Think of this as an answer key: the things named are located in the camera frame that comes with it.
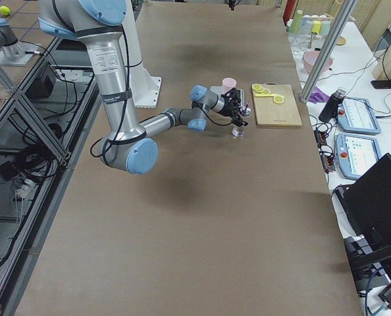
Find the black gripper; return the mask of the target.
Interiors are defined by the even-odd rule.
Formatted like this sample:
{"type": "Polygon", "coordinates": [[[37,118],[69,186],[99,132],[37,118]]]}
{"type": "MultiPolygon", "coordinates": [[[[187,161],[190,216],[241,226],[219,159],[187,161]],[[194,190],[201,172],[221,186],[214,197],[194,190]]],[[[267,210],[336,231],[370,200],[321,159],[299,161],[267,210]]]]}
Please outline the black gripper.
{"type": "Polygon", "coordinates": [[[219,111],[219,114],[224,117],[232,118],[232,124],[237,127],[247,126],[248,122],[244,121],[240,114],[240,98],[227,97],[224,99],[224,106],[219,111]]]}

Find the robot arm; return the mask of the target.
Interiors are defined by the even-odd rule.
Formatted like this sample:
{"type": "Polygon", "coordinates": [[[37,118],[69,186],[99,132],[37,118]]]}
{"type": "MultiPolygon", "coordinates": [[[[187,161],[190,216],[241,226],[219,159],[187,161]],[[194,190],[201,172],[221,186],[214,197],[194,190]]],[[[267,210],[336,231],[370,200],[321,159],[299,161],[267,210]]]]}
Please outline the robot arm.
{"type": "Polygon", "coordinates": [[[232,88],[221,95],[205,86],[196,85],[190,92],[189,109],[166,109],[163,113],[138,120],[130,85],[130,44],[123,21],[125,1],[40,1],[40,28],[52,36],[76,40],[86,46],[111,132],[97,141],[91,155],[108,167],[130,174],[145,174],[156,164],[158,146],[153,136],[175,126],[202,132],[211,120],[209,111],[231,119],[241,128],[240,91],[232,88]]]}

